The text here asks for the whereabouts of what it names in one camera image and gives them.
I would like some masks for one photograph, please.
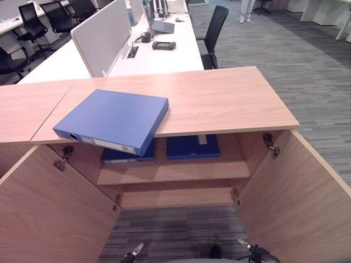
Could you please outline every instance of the wooden desk top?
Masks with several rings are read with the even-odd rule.
[[[0,86],[0,143],[29,143],[75,82]]]
[[[59,138],[52,127],[95,89],[167,97],[169,110],[155,137],[283,130],[299,126],[256,67],[238,67],[77,80],[41,127],[37,126],[39,130],[31,143],[70,141]]]

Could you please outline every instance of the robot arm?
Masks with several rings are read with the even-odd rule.
[[[238,239],[239,243],[246,247],[250,252],[249,257],[252,263],[280,263],[280,260],[271,255],[267,250],[261,248],[259,245],[251,245],[248,241]]]

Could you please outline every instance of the chair armrest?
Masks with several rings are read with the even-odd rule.
[[[206,54],[200,54],[201,56],[209,56],[212,60],[213,68],[218,69],[218,63],[217,63],[217,58],[214,54],[214,52],[211,53],[206,53]]]
[[[28,55],[28,52],[27,52],[27,49],[25,49],[24,47],[20,47],[18,49],[16,49],[15,51],[11,52],[10,54],[14,54],[16,53],[18,50],[22,49],[24,55],[26,56],[26,59],[29,61],[30,60],[30,57]]]

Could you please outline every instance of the binder spine label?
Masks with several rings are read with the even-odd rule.
[[[98,139],[92,139],[92,140],[93,140],[94,144],[99,145],[99,146],[104,146],[104,147],[119,150],[122,152],[136,154],[134,147],[129,147],[129,146],[121,145],[121,144],[114,144],[113,142],[101,141]]]

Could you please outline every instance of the cabinet door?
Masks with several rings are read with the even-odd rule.
[[[0,179],[0,262],[97,262],[119,215],[114,202],[48,146]]]
[[[281,262],[351,259],[351,189],[293,131],[283,131],[276,159],[263,158],[240,194],[237,213],[251,243]]]

